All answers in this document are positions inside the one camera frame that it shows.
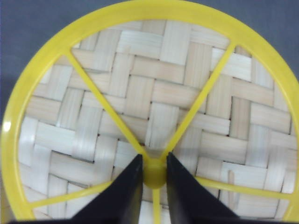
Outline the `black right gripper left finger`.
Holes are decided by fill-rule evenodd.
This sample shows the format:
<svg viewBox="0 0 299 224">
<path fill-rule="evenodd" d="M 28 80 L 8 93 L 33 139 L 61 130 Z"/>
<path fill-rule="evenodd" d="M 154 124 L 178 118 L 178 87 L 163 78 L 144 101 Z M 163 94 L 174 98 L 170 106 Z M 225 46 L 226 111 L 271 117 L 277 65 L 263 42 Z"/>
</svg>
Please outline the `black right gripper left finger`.
<svg viewBox="0 0 299 224">
<path fill-rule="evenodd" d="M 71 223 L 137 224 L 142 200 L 142 167 L 139 154 L 106 190 L 71 219 Z"/>
</svg>

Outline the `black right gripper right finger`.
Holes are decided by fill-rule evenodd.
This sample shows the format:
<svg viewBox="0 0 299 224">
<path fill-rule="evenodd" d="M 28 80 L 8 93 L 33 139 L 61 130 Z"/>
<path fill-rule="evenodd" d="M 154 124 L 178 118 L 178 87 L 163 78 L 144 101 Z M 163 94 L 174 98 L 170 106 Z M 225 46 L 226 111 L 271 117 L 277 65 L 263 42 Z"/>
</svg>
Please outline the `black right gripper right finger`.
<svg viewBox="0 0 299 224">
<path fill-rule="evenodd" d="M 167 195 L 172 224 L 238 223 L 238 216 L 201 186 L 173 153 L 167 156 Z"/>
</svg>

